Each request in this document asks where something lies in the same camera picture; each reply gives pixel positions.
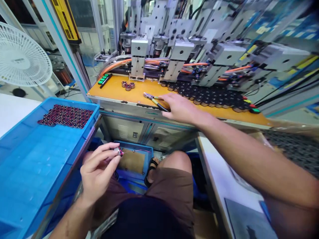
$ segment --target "fan grille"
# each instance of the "fan grille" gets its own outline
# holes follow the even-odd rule
[[[0,80],[17,86],[38,86],[52,75],[51,61],[24,32],[0,23]]]

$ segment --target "wire cutters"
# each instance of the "wire cutters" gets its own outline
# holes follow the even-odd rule
[[[157,105],[157,107],[160,110],[165,111],[165,112],[170,112],[170,110],[164,108],[160,103],[157,102],[157,100],[159,100],[158,97],[154,97],[151,94],[148,94],[148,93],[145,93],[145,92],[143,93],[143,95],[144,95],[145,98],[148,98],[148,99],[152,100],[154,102],[154,104]]]

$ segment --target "hand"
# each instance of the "hand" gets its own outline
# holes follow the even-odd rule
[[[107,190],[121,158],[116,150],[109,149],[119,145],[119,143],[107,143],[99,146],[82,165],[80,170],[83,183],[82,200],[87,205],[93,205]]]
[[[210,114],[199,110],[188,99],[178,94],[169,93],[159,98],[169,104],[171,112],[162,112],[162,115],[170,120],[196,125],[202,117],[210,116]]]

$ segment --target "brown shorts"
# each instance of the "brown shorts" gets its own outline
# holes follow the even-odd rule
[[[127,193],[112,177],[106,193],[96,202],[91,229],[99,227],[120,203],[137,197],[154,197],[164,201],[185,230],[194,235],[193,177],[186,171],[173,168],[157,168],[154,182],[144,196]]]

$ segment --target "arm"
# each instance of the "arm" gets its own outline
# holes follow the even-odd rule
[[[81,167],[83,194],[66,212],[50,235],[50,239],[85,238],[93,217],[95,202],[105,193],[120,156],[117,151],[109,150],[118,147],[118,143],[108,143],[95,150]],[[105,159],[110,160],[105,167]]]
[[[285,202],[319,208],[319,183],[282,154],[276,153],[249,135],[216,119],[177,95],[161,96],[171,113],[163,116],[199,128],[226,162],[259,190]]]

